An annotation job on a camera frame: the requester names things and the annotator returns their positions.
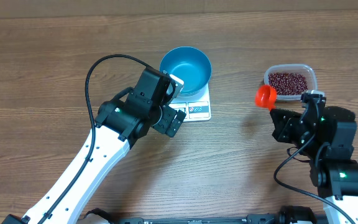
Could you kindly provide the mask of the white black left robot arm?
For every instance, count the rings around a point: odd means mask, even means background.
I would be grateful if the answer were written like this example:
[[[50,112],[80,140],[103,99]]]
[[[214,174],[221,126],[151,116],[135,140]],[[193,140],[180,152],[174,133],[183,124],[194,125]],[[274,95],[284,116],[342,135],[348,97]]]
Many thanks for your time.
[[[110,170],[144,137],[149,128],[174,137],[186,114],[165,102],[166,91],[128,87],[104,102],[92,128],[63,174],[22,217],[9,214],[4,223],[76,223]]]

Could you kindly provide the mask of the red plastic scoop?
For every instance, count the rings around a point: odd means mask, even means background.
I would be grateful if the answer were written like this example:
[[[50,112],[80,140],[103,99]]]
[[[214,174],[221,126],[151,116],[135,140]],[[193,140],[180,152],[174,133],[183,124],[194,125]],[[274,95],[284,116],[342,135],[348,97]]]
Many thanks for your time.
[[[276,99],[276,89],[270,85],[262,85],[255,94],[254,103],[260,108],[267,108],[271,111],[272,109],[275,109]]]

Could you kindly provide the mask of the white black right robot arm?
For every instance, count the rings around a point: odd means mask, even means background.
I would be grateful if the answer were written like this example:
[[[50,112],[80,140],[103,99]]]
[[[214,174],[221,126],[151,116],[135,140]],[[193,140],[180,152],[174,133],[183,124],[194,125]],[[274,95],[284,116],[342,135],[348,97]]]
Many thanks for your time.
[[[289,158],[308,157],[310,179],[318,192],[281,180],[278,184],[321,201],[329,223],[358,223],[358,162],[352,159],[355,114],[338,106],[309,106],[304,113],[272,109],[270,116],[274,139],[296,147]]]

